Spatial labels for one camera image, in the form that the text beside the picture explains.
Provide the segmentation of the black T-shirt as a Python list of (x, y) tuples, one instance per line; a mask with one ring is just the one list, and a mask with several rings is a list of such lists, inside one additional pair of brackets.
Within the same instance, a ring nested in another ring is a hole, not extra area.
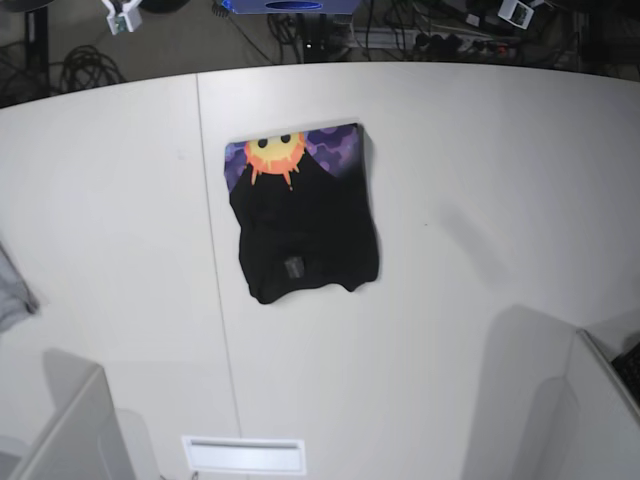
[(359, 124), (232, 142), (224, 177), (240, 228), (239, 263), (259, 303), (332, 284), (353, 292), (377, 280)]

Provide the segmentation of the blue box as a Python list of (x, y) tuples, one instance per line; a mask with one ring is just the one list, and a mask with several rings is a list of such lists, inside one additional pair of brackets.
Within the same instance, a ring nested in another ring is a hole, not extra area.
[(352, 14), (360, 0), (224, 0), (221, 5), (239, 15), (302, 13)]

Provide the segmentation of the white partition panel left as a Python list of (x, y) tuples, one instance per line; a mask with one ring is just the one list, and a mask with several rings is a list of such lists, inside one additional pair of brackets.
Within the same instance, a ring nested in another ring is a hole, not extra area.
[(1, 477), (137, 477), (100, 364), (56, 349), (1, 356)]

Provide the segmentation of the white partition panel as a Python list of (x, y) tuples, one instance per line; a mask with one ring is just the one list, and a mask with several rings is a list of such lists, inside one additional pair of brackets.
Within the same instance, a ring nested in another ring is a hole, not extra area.
[(56, 349), (1, 356), (1, 477), (137, 477), (100, 364)]
[(530, 479), (639, 477), (639, 408), (584, 330), (536, 393), (526, 433)]

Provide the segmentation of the grey cloth at edge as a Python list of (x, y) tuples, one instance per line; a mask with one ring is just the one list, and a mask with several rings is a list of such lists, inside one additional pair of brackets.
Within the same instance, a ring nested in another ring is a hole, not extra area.
[(1, 247), (1, 332), (35, 315), (40, 304), (26, 281)]

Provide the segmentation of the black keyboard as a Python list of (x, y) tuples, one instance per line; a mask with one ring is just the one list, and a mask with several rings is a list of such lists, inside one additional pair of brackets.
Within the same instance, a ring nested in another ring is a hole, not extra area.
[(616, 357), (612, 366), (631, 396), (640, 400), (640, 344)]

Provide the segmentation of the white partition panel right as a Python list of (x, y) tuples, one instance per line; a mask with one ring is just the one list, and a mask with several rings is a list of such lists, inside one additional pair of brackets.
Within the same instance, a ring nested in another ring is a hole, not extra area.
[(530, 479), (639, 477), (639, 408), (584, 330), (536, 393), (526, 433)]

